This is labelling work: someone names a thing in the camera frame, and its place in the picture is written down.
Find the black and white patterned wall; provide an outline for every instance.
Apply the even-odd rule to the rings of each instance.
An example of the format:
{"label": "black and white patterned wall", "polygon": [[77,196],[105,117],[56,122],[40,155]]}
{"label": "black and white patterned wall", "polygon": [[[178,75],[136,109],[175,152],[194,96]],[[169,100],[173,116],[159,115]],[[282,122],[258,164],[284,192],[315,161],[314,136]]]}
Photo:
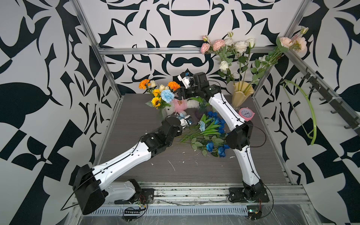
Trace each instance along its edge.
{"label": "black and white patterned wall", "polygon": [[[234,41],[256,38],[256,46],[274,45],[290,25],[302,0],[80,0],[102,48],[200,47],[202,36]],[[177,80],[181,72],[217,75],[213,55],[108,55],[109,68],[122,93],[142,93],[142,79]],[[232,71],[238,65],[233,63]],[[251,80],[250,71],[246,80]],[[231,85],[221,82],[229,93]]]}
{"label": "black and white patterned wall", "polygon": [[[357,63],[360,5],[357,0],[314,0],[300,25],[308,26],[308,51],[300,55],[356,111],[359,111]],[[302,184],[323,222],[337,225],[359,223],[360,137],[319,93],[310,94],[317,138],[314,145],[291,108],[283,80],[292,80],[310,92],[303,74],[283,57],[271,71],[256,100],[290,175]],[[307,132],[312,117],[303,95],[289,84],[287,91]]]}
{"label": "black and white patterned wall", "polygon": [[117,97],[68,0],[2,1],[0,21],[0,223],[62,224]]}

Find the pink alarm clock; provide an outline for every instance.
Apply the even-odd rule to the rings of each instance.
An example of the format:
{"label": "pink alarm clock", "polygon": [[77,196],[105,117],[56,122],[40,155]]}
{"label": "pink alarm clock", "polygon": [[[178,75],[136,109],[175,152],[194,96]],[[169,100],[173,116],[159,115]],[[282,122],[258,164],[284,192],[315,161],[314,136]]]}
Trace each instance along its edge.
{"label": "pink alarm clock", "polygon": [[254,116],[254,114],[255,114],[255,113],[254,113],[251,109],[249,109],[248,107],[246,107],[246,108],[241,108],[241,109],[239,110],[239,115],[240,115],[241,117],[243,117],[245,121],[251,120],[252,117]]}

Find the stuffed toy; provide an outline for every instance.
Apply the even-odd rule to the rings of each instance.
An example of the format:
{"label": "stuffed toy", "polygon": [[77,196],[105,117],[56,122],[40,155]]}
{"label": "stuffed toy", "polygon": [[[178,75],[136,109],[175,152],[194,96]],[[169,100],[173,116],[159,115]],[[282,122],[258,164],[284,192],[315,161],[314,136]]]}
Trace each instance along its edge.
{"label": "stuffed toy", "polygon": [[178,113],[180,116],[185,117],[186,112],[185,109],[188,108],[198,108],[199,102],[196,100],[177,100],[174,99],[169,103],[171,106],[166,106],[164,109],[168,115],[173,113]]}

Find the wooden tabletop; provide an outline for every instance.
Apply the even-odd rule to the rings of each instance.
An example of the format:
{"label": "wooden tabletop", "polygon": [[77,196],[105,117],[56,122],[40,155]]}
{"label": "wooden tabletop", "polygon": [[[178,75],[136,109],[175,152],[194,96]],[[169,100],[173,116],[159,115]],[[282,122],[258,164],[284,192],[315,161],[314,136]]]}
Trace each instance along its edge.
{"label": "wooden tabletop", "polygon": [[[158,110],[145,104],[149,100],[150,95],[147,94],[125,95],[101,163],[129,150],[142,135],[161,125]],[[242,106],[255,112],[252,122],[264,130],[252,99],[248,98]],[[186,110],[193,119],[194,110]],[[251,145],[261,145],[264,139],[262,131],[253,128]],[[262,147],[252,148],[251,152],[257,172],[264,183],[287,183],[269,139]],[[166,151],[135,166],[116,181],[135,179],[138,182],[241,183],[242,173],[234,151],[226,149],[225,154],[224,158],[216,158],[210,154],[204,157],[201,151],[194,151],[190,145],[174,142]]]}

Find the orange marigold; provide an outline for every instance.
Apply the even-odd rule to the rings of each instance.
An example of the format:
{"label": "orange marigold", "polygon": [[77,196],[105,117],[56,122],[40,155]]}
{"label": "orange marigold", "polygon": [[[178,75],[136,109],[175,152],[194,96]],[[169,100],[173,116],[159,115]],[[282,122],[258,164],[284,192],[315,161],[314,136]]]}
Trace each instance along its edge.
{"label": "orange marigold", "polygon": [[169,86],[173,91],[176,91],[177,89],[180,88],[180,85],[179,85],[178,83],[176,83],[175,81],[169,82],[168,86]]}
{"label": "orange marigold", "polygon": [[140,82],[140,84],[139,84],[139,88],[140,89],[146,89],[146,87],[145,87],[145,85],[147,84],[148,86],[149,86],[149,83],[150,82],[150,80],[149,79],[144,79],[144,80],[142,80],[141,82]]}

